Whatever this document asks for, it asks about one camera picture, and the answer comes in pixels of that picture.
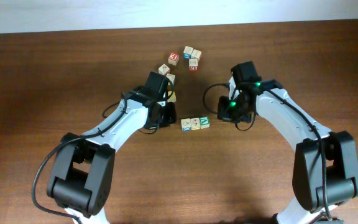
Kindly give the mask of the blue bordered wooden block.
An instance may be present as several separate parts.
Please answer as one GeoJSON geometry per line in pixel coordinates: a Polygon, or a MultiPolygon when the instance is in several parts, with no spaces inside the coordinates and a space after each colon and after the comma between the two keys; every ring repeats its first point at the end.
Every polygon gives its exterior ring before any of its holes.
{"type": "Polygon", "coordinates": [[[181,130],[182,131],[191,131],[191,119],[185,118],[181,120],[181,130]]]}

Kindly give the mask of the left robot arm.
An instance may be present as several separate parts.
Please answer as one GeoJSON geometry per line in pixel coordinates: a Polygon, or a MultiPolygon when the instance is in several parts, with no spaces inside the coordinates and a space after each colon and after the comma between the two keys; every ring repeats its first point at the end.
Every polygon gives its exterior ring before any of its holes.
{"type": "Polygon", "coordinates": [[[117,151],[138,130],[153,134],[175,120],[169,84],[146,84],[123,93],[95,128],[67,133],[44,160],[54,158],[47,195],[74,223],[107,223],[104,204],[111,189],[117,151]]]}

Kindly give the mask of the yellow sided picture block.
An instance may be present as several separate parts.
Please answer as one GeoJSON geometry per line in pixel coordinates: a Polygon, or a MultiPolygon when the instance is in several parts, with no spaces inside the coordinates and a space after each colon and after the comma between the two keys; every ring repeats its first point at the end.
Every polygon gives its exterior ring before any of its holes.
{"type": "Polygon", "coordinates": [[[190,121],[191,121],[191,130],[197,130],[201,128],[199,118],[191,118],[190,121]]]}

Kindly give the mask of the green N wooden block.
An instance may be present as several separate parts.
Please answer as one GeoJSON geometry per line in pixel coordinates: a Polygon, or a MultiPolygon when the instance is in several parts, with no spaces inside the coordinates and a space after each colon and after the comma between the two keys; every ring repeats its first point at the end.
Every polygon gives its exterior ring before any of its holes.
{"type": "Polygon", "coordinates": [[[166,77],[172,82],[173,85],[175,84],[175,75],[174,74],[168,73],[168,74],[166,74],[166,77]]]}

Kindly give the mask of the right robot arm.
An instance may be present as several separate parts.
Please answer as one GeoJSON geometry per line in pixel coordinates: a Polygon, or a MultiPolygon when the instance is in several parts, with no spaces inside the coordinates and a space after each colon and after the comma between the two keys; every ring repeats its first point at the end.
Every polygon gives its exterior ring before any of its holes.
{"type": "Polygon", "coordinates": [[[218,118],[238,124],[266,119],[295,152],[294,198],[272,223],[331,223],[331,210],[358,197],[358,159],[355,140],[347,131],[323,126],[289,96],[276,80],[235,82],[218,104],[218,118]]]}

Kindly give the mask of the green V wooden block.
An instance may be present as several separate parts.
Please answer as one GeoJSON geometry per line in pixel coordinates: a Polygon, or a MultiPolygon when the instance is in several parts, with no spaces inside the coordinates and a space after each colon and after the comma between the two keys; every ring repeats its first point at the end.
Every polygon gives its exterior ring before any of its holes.
{"type": "Polygon", "coordinates": [[[205,129],[210,126],[210,120],[207,116],[200,117],[200,128],[205,129]]]}

